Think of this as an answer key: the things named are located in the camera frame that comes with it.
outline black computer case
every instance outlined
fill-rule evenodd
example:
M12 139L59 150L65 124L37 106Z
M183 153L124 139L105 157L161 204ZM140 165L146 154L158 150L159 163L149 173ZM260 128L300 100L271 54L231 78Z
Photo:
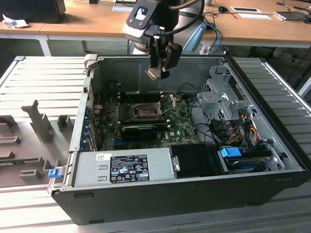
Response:
M65 14L64 0L2 0L2 14L12 19L24 19L26 22L59 23Z

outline aluminum profile table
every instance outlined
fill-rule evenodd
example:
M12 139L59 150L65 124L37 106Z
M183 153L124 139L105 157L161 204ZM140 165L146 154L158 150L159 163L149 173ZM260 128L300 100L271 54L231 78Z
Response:
M310 107L266 62L259 59L236 61L309 154ZM311 229L311 182L284 190L262 206L86 226L73 224L46 192L45 185L25 186L18 190L5 188L0 189L0 219L5 219L0 221L0 232L6 233L158 233L190 230L200 233L303 233Z
M12 185L29 185L34 180L37 185L47 184L48 169L67 163L72 129L60 129L57 120L59 116L66 118L72 128L85 77L84 57L16 57L12 62L0 79L0 117L11 116L16 124L6 122L6 119L6 123L1 124L0 153L12 153L15 160L38 159L39 162L32 166L41 176L37 179L32 176L27 182L19 174L24 170L21 167L28 164L0 166L0 190ZM34 130L38 125L21 109L34 100L38 102L39 113L45 114L45 120L49 121L48 131L52 136L49 143L43 143L38 130ZM10 138L18 138L20 143L8 140Z
M259 58L236 58L272 110L311 157L311 108L266 62ZM237 85L240 93L246 96Z

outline blue latch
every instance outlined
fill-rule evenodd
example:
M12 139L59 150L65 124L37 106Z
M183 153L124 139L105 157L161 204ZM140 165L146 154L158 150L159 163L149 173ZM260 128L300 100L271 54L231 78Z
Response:
M241 157L241 152L237 147L225 147L221 151L223 158L226 157Z
M62 169L61 168L54 168L49 170L48 177L49 178L62 178Z

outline white object on desk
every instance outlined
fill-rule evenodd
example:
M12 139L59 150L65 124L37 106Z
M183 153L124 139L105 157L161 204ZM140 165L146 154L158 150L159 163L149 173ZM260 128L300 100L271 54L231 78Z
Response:
M267 15L257 15L257 14L239 13L239 16L241 16L242 18L252 18L252 19L271 19Z
M120 11L120 12L131 12L133 7L123 6L123 5L114 5L112 7L112 11Z
M14 20L11 18L6 17L4 14L2 14L3 20L2 23L4 23L8 28L23 28L23 27L28 27L29 24L26 23L25 20Z

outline table leg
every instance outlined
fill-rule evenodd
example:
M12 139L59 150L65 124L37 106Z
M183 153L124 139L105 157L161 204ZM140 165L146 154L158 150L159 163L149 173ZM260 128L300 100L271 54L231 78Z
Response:
M38 40L40 42L44 56L51 56L51 51L50 51L49 44L48 44L48 37L40 36Z
M82 48L83 48L83 52L88 52L87 44L85 40L82 41Z
M304 98L304 96L311 90L311 77L306 81L306 83L298 91L298 94Z

